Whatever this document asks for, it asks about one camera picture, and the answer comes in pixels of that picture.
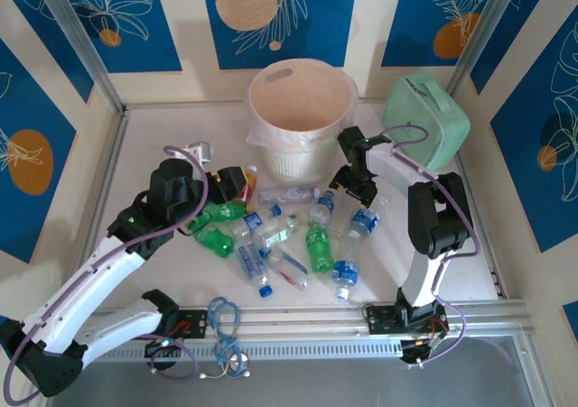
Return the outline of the blue label water bottle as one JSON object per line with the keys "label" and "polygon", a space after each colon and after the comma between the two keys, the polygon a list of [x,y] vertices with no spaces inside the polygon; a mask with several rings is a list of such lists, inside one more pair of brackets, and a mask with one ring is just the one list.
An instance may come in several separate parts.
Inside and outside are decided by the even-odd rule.
{"label": "blue label water bottle", "polygon": [[331,220],[331,215],[335,207],[335,193],[326,190],[316,201],[310,211],[310,218],[313,223],[327,225]]}
{"label": "blue label water bottle", "polygon": [[385,197],[377,196],[369,208],[361,206],[353,213],[346,229],[346,236],[357,239],[370,236],[378,226],[380,219],[385,216],[388,205],[389,201]]}
{"label": "blue label water bottle", "polygon": [[237,241],[251,237],[256,229],[275,217],[279,217],[282,210],[279,206],[261,207],[243,217],[234,220],[230,225],[233,238]]}

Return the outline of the clear bottle purple label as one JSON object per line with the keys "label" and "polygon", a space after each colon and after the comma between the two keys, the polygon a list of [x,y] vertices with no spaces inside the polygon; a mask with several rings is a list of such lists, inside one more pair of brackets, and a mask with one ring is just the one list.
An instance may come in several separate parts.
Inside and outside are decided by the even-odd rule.
{"label": "clear bottle purple label", "polygon": [[321,190],[311,185],[280,186],[260,190],[257,200],[260,204],[295,205],[311,203],[321,196]]}

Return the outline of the clear bottle green label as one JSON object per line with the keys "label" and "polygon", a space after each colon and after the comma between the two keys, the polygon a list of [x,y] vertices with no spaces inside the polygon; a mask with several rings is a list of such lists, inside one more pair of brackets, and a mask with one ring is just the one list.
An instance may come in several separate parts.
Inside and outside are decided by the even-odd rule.
{"label": "clear bottle green label", "polygon": [[261,248],[269,249],[290,239],[305,225],[305,218],[298,214],[275,217],[258,227],[255,235]]}

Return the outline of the crushed blue label bottle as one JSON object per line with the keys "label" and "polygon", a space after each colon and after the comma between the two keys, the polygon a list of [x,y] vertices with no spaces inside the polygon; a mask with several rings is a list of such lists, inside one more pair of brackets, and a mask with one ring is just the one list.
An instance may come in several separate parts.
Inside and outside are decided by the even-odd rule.
{"label": "crushed blue label bottle", "polygon": [[266,263],[253,243],[240,245],[236,250],[236,257],[240,267],[261,298],[272,295],[270,275]]}

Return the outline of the blue label bottle white cap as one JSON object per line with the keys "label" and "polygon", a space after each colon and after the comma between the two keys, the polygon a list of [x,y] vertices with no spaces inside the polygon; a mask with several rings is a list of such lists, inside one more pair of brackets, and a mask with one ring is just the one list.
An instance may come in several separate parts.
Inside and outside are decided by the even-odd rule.
{"label": "blue label bottle white cap", "polygon": [[335,283],[335,296],[339,301],[346,301],[350,290],[358,283],[360,239],[359,233],[350,231],[340,243],[331,277]]}

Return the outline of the clear bottle red blue label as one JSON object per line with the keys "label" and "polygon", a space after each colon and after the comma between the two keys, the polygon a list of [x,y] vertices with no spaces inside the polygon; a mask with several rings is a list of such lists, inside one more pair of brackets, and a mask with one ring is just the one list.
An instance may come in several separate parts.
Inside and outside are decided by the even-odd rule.
{"label": "clear bottle red blue label", "polygon": [[304,291],[308,288],[311,273],[295,258],[281,249],[269,249],[265,253],[267,266],[293,287]]}

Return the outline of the beige plastic bin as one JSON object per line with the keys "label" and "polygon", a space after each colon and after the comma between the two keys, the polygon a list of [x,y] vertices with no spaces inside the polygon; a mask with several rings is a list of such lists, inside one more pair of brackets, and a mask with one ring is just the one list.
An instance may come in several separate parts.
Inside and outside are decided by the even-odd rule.
{"label": "beige plastic bin", "polygon": [[341,69],[314,59],[281,60],[262,69],[247,92],[247,143],[273,180],[317,183],[339,154],[337,136],[353,123],[359,92]]}

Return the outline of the mint green zip pouch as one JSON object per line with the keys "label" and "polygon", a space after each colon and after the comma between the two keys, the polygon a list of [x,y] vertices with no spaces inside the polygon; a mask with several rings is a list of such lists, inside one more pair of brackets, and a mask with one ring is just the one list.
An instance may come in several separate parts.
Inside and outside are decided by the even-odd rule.
{"label": "mint green zip pouch", "polygon": [[382,124],[408,157],[430,170],[445,167],[471,130],[465,112],[425,71],[395,78]]}

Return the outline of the black base connector block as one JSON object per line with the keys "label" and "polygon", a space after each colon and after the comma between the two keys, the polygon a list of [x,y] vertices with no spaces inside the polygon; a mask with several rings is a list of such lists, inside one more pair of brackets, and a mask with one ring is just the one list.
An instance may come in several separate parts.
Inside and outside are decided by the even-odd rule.
{"label": "black base connector block", "polygon": [[157,371],[165,371],[176,365],[176,358],[182,356],[182,351],[168,341],[152,340],[144,346],[144,357],[149,367]]}
{"label": "black base connector block", "polygon": [[416,340],[402,340],[401,360],[408,365],[416,365],[428,359],[432,352],[442,344],[446,338],[443,332],[434,336],[432,339],[420,338]]}

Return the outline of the blue stethoscope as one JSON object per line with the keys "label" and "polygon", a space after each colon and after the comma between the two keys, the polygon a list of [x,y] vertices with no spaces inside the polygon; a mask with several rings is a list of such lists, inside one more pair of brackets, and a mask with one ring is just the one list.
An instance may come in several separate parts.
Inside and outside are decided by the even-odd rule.
{"label": "blue stethoscope", "polygon": [[[229,332],[221,328],[221,317],[231,311],[233,320]],[[216,363],[220,372],[217,375],[207,375],[200,373],[201,380],[217,380],[222,377],[232,379],[249,378],[251,373],[248,369],[249,359],[238,343],[237,331],[241,323],[241,311],[232,301],[224,297],[213,299],[207,308],[207,321],[215,336],[215,343],[212,348]]]}

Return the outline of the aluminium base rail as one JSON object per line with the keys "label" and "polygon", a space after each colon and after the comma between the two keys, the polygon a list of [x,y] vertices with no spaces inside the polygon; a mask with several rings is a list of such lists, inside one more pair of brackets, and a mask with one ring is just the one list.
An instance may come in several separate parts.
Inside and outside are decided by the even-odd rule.
{"label": "aluminium base rail", "polygon": [[[240,307],[241,341],[370,338],[360,304]],[[451,338],[532,335],[534,325],[522,300],[462,301],[445,308]]]}

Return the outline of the aluminium frame post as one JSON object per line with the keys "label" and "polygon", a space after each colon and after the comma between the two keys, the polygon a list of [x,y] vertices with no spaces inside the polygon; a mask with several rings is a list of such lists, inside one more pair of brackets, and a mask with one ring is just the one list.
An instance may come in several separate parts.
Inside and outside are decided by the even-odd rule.
{"label": "aluminium frame post", "polygon": [[454,100],[457,99],[463,84],[469,78],[480,55],[486,49],[491,36],[503,19],[503,15],[510,6],[511,1],[512,0],[487,1],[475,25],[474,31],[463,49],[462,55],[457,60],[453,74],[447,85],[446,91]]}
{"label": "aluminium frame post", "polygon": [[83,24],[69,0],[43,0],[52,16],[66,36],[70,46],[102,92],[112,109],[121,117],[125,115],[126,104],[119,96],[104,62],[88,36]]}

